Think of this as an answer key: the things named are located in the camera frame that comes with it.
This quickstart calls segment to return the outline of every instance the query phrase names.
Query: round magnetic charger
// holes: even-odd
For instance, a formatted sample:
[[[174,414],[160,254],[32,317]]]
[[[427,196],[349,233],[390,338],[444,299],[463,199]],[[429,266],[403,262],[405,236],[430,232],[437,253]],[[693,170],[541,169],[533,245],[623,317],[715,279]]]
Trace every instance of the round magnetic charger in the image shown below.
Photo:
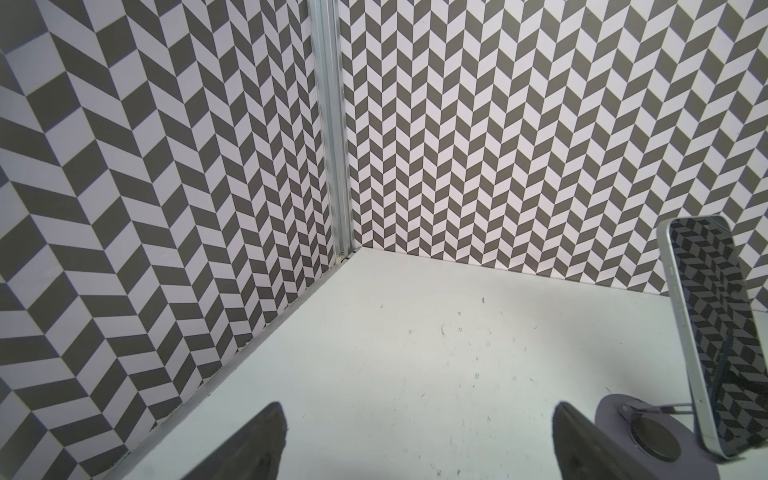
[[[667,427],[641,415],[630,424],[632,439],[637,446],[663,462],[674,462],[680,457],[680,443]]]

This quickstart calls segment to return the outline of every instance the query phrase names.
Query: herringbone wallpaper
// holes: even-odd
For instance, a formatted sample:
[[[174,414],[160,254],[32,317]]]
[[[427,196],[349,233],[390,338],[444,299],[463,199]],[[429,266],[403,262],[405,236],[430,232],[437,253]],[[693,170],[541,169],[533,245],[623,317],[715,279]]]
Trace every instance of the herringbone wallpaper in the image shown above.
[[[306,0],[0,3],[0,478],[90,478],[328,268]]]
[[[358,244],[650,293],[723,214],[768,307],[768,2],[341,0]]]

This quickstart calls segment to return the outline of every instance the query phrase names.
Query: phone frame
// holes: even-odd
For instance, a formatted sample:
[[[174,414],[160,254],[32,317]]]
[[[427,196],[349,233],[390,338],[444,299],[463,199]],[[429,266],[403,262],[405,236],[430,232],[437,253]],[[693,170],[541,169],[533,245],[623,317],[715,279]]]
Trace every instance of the phone frame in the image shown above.
[[[707,384],[704,380],[704,371],[699,360],[699,353],[696,348],[696,338],[694,328],[691,325],[688,316],[688,307],[683,295],[683,286],[680,282],[680,274],[677,270],[677,261],[674,256],[672,239],[670,238],[670,225],[675,220],[703,219],[711,217],[720,217],[725,225],[728,222],[720,215],[706,215],[696,217],[675,217],[664,220],[659,223],[656,230],[659,251],[661,252],[661,262],[664,265],[664,273],[667,276],[667,288],[672,299],[672,308],[674,311],[677,332],[680,334],[680,343],[683,346],[683,356],[685,358],[685,368],[688,373],[688,383],[690,385],[690,394],[694,401],[694,411],[699,425],[699,432],[704,446],[710,453],[721,458],[736,458],[740,452],[733,455],[726,455],[723,446],[720,444],[720,438],[717,436],[717,425],[712,413],[709,395],[707,394]]]

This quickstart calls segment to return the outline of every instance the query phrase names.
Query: phone screen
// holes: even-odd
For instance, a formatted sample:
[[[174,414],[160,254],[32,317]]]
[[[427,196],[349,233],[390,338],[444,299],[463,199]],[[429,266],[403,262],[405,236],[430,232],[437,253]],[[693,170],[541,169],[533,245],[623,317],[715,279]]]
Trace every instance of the phone screen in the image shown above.
[[[722,217],[670,225],[675,263],[723,453],[768,438],[768,372],[739,256]]]

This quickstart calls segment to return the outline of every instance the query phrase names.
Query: aluminum corner post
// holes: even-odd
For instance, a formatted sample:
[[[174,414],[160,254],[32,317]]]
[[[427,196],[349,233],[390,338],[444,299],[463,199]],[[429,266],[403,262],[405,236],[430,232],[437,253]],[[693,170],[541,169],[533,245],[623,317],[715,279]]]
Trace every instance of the aluminum corner post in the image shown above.
[[[341,48],[337,0],[309,0],[315,52],[320,129],[325,146],[326,177],[336,260],[354,251],[349,202],[346,124],[342,95]]]

